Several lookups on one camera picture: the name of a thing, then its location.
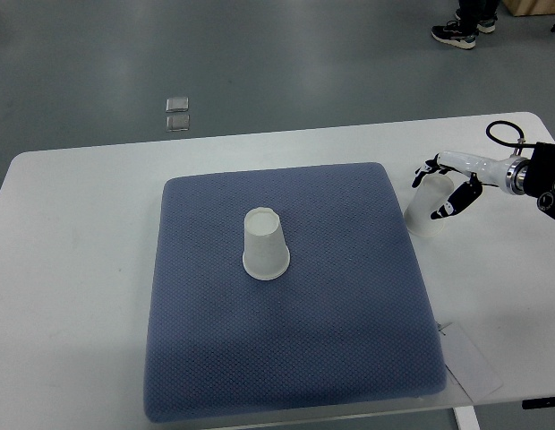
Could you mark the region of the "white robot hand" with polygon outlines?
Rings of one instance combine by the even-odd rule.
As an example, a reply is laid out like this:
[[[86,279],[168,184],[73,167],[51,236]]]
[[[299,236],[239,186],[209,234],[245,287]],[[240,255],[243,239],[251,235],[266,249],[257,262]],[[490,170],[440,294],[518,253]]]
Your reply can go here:
[[[523,194],[527,166],[528,159],[519,155],[495,160],[462,152],[443,151],[415,170],[412,187],[418,187],[428,175],[446,175],[450,169],[468,176],[469,179],[431,213],[431,219],[445,219],[456,216],[473,204],[482,195],[482,185],[496,186],[507,194]]]

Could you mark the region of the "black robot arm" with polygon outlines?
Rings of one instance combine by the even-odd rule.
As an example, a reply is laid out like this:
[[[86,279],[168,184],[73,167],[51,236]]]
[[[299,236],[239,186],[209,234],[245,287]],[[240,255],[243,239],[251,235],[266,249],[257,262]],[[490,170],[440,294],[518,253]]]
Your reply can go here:
[[[445,175],[450,171],[468,178],[449,198],[431,213],[432,219],[456,216],[493,186],[511,195],[527,195],[536,200],[539,211],[555,220],[555,144],[538,142],[531,158],[512,155],[494,160],[472,154],[442,151],[415,171],[412,187],[425,176]]]

